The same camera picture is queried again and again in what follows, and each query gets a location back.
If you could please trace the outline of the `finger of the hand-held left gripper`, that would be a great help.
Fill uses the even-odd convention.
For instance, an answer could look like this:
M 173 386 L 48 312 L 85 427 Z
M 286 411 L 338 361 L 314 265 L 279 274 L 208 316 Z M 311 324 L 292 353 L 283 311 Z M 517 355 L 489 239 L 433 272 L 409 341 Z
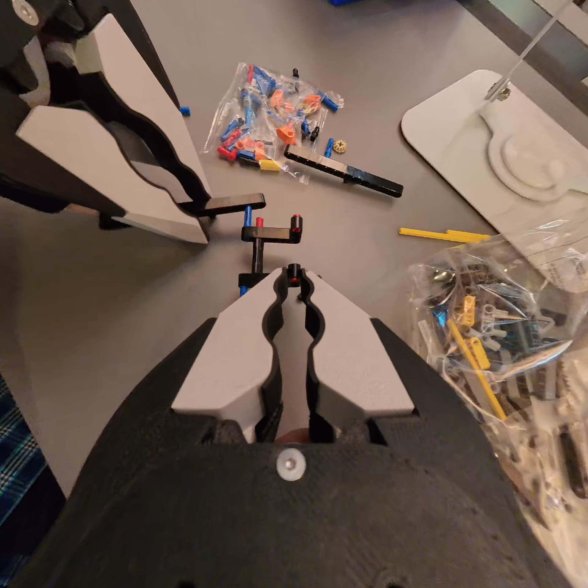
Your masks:
M 201 222 L 180 209 L 179 180 L 156 165 L 129 161 L 116 138 L 88 112 L 39 106 L 16 135 L 123 209 L 114 220 L 188 243 L 207 245 Z
M 75 66 L 90 110 L 139 136 L 159 166 L 180 182 L 187 196 L 180 207 L 205 213 L 210 187 L 179 107 L 113 14 L 77 41 Z

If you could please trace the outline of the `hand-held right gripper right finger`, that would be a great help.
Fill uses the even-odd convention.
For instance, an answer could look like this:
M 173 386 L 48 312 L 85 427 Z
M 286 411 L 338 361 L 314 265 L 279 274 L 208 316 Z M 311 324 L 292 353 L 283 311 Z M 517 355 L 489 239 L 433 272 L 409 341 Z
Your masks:
M 300 276 L 311 442 L 333 442 L 356 422 L 410 415 L 411 400 L 372 318 L 312 271 Z

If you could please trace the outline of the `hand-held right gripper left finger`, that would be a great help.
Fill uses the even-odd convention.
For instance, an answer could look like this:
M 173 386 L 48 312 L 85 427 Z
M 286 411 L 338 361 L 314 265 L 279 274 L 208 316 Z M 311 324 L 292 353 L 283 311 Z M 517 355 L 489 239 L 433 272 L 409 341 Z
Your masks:
M 274 270 L 214 321 L 172 410 L 239 424 L 248 442 L 273 442 L 283 411 L 274 343 L 288 296 L 286 268 Z

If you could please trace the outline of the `black lego assembly with pins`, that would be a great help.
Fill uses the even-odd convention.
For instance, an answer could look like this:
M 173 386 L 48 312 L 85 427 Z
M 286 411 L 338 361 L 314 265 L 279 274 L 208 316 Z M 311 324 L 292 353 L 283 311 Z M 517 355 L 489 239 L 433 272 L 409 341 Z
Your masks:
M 268 276 L 263 270 L 263 254 L 266 244 L 297 245 L 302 239 L 302 234 L 303 217 L 301 215 L 293 215 L 289 227 L 266 227 L 262 217 L 257 217 L 253 223 L 253 207 L 247 205 L 244 212 L 241 240 L 252 245 L 252 262 L 250 272 L 239 274 L 239 296 L 243 297 Z

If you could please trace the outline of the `small clear bag of lego pins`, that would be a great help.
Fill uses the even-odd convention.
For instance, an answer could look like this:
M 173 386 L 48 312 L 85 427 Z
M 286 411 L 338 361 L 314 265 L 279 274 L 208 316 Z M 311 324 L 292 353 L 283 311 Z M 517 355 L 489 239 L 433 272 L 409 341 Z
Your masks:
M 308 184 L 305 166 L 288 160 L 284 150 L 299 146 L 315 153 L 329 113 L 345 106 L 342 95 L 292 73 L 282 73 L 254 63 L 240 63 L 220 100 L 202 154 L 230 165 L 250 166 L 262 172 L 283 173 Z

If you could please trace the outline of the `long yellow lego axle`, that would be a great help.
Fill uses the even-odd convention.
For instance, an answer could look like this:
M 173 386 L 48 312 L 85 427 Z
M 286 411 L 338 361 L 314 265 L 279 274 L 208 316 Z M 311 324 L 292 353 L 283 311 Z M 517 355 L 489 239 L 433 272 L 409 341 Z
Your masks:
M 419 229 L 401 228 L 401 229 L 399 229 L 399 235 L 454 242 L 454 241 L 451 241 L 450 238 L 445 235 L 445 232 L 441 233 L 441 232 L 424 231 L 424 230 L 419 230 Z

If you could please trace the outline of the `large clear bag of lego parts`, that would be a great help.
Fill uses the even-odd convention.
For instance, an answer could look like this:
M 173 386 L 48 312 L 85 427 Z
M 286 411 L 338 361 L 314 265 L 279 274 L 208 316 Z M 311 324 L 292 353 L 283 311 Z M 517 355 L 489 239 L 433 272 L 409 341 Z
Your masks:
M 541 545 L 587 587 L 587 217 L 412 265 L 415 351 L 465 402 Z

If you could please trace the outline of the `long black lego beam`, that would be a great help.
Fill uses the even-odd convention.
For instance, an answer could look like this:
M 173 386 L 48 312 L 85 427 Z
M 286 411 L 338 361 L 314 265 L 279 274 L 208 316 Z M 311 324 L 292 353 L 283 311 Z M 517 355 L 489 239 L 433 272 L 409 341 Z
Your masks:
M 299 146 L 288 145 L 284 150 L 284 156 L 298 164 L 340 178 L 344 183 L 360 185 L 392 198 L 400 198 L 403 193 L 403 185 L 399 183 L 312 153 Z

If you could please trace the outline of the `blue plaid clothing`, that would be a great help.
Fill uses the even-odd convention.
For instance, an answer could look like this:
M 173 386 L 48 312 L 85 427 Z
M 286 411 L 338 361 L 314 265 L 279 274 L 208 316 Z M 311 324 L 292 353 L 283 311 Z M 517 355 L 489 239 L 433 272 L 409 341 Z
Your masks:
M 4 379 L 1 379 L 1 587 L 31 559 L 65 505 Z

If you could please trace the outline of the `white flat stand base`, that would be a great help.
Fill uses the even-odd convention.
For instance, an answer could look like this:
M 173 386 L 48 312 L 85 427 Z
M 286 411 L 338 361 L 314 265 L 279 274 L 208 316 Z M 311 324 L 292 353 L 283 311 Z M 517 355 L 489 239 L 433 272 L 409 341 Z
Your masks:
M 548 281 L 587 293 L 587 147 L 477 70 L 410 109 L 408 143 Z

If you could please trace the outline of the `clear acrylic post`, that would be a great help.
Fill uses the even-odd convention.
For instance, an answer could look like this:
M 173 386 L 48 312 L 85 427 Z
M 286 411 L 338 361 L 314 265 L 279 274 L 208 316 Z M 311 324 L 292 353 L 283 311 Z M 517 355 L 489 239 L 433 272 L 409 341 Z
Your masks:
M 574 1 L 489 1 L 498 11 L 496 19 L 500 37 L 516 53 L 515 61 L 506 73 L 494 83 L 484 101 L 492 103 L 506 99 L 511 93 L 511 84 L 520 67 L 529 62 L 532 53 L 541 50 L 544 38 L 558 24 Z

